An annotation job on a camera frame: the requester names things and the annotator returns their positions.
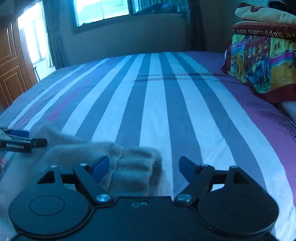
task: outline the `floor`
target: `floor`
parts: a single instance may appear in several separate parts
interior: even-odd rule
[[[34,64],[33,66],[36,67],[36,71],[39,75],[40,80],[44,79],[46,76],[56,71],[55,67],[52,67],[52,68],[47,67],[46,60],[43,60],[37,64]]]

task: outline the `bedsheet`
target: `bedsheet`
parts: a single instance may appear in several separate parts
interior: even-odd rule
[[[178,170],[181,156],[221,170],[238,165],[278,203],[273,234],[293,241],[296,129],[224,74],[223,64],[223,54],[167,52],[60,69],[20,96],[0,126],[34,136],[49,123],[93,142],[156,148],[166,174],[159,195],[176,196],[188,185]]]

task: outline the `wooden door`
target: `wooden door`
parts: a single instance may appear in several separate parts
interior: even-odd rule
[[[6,109],[37,83],[24,36],[17,20],[0,29],[0,105]]]

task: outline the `stack of pillows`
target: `stack of pillows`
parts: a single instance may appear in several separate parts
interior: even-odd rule
[[[270,103],[296,101],[296,16],[241,3],[222,70]]]

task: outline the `window sill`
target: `window sill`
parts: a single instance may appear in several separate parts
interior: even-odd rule
[[[115,24],[115,23],[122,23],[122,22],[131,22],[131,21],[138,21],[141,18],[154,18],[154,17],[179,17],[179,18],[186,18],[187,15],[184,13],[144,13],[144,14],[135,14],[135,15],[125,15],[125,16],[118,16],[108,19],[103,19],[97,22],[86,23],[79,27],[74,26],[73,34],[79,34],[85,31],[90,31],[96,28],[100,28],[106,25]]]

